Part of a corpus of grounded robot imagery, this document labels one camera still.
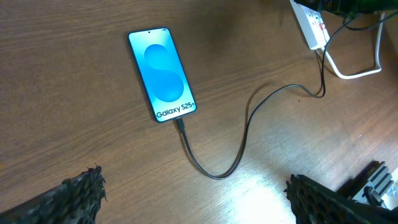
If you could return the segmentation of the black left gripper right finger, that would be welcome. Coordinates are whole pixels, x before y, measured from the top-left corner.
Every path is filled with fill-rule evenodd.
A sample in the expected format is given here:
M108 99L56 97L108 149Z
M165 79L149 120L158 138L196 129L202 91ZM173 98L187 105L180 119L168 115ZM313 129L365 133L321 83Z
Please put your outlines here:
M291 175L284 190L296 224L397 224L397 209L348 200L305 175Z

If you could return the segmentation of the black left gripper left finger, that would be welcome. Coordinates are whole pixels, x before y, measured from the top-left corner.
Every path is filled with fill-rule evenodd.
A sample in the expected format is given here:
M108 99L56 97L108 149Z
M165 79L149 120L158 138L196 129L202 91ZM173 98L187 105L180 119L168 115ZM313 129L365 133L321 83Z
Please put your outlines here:
M1 212L1 223L95 223L106 198L100 166L91 167L14 208Z

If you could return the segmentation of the blue Galaxy smartphone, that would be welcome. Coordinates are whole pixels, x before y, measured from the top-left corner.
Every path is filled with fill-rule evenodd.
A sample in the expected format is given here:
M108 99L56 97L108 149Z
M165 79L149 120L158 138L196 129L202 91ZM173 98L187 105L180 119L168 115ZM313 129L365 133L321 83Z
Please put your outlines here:
M166 27L127 36L154 119L163 123L197 110L171 31Z

